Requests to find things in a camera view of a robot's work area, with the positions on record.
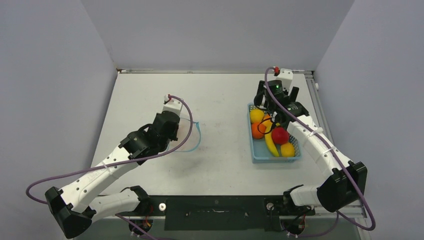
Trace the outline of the yellow lemon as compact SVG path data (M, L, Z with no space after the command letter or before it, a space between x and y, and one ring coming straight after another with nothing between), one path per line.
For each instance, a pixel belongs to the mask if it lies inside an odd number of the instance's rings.
M260 123L263 120L265 113L260 109L252 109L249 112L249 120L251 124Z

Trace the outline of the red apple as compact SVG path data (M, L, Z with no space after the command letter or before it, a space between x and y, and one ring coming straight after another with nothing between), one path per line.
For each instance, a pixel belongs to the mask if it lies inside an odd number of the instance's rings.
M271 139L276 145L283 145L289 142L290 135L283 127L276 127L271 132Z

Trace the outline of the clear zip top bag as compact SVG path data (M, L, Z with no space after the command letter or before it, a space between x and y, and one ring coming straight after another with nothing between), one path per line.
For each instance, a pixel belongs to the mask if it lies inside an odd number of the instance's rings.
M191 133L187 141L180 148L178 148L176 152L188 153L194 151L200 145L202 140L200 123L198 121L190 121L187 118L180 119L179 128L177 131L177 141L171 141L166 150L171 150L183 142L189 132L190 127Z

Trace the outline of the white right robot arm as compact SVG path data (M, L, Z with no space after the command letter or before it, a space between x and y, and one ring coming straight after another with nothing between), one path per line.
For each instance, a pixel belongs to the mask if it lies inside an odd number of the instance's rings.
M261 80L253 99L254 106L269 115L271 124L265 133L284 129L311 156L325 178L319 185L298 184L285 191L282 207L289 214L312 205L337 212L364 198L368 169L362 162L353 162L329 141L309 111L296 101L298 92L298 87L288 92L280 79Z

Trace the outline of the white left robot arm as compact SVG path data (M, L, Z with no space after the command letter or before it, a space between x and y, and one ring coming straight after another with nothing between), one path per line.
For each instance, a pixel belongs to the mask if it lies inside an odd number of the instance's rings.
M153 123L125 137L102 161L97 170L87 172L62 187L45 192L50 212L67 239L85 232L92 223L115 214L134 212L143 215L149 208L149 196L140 186L126 187L119 193L101 196L101 192L127 172L137 168L141 158L165 151L176 141L180 115L164 110Z

